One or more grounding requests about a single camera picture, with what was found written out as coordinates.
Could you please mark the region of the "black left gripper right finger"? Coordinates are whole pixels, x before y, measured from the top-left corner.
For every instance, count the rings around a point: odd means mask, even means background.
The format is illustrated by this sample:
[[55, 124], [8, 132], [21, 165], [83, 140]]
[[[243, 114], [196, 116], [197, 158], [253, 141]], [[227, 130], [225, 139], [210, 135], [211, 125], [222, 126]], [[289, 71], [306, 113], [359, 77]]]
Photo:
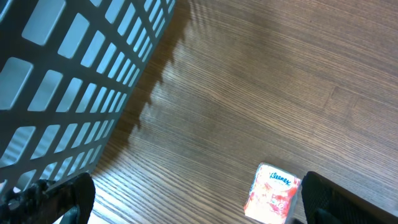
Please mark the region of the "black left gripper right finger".
[[302, 180], [302, 202], [308, 224], [397, 224], [397, 216], [313, 171]]

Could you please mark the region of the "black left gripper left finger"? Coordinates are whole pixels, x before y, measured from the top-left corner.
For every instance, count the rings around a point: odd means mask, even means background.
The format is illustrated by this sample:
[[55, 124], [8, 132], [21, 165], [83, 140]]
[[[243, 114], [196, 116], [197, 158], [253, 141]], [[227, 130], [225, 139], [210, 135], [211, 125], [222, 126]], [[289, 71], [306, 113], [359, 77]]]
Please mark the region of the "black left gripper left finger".
[[40, 179], [24, 191], [1, 198], [1, 223], [87, 224], [95, 201], [95, 185], [87, 172], [56, 185]]

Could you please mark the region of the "orange Kleenex tissue pack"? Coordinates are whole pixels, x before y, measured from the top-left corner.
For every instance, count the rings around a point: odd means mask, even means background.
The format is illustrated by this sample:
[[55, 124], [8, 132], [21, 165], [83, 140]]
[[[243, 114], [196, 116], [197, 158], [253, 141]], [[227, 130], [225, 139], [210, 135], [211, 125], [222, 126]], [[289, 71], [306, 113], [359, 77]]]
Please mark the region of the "orange Kleenex tissue pack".
[[266, 224], [286, 224], [302, 180], [276, 166], [260, 163], [244, 205], [245, 216]]

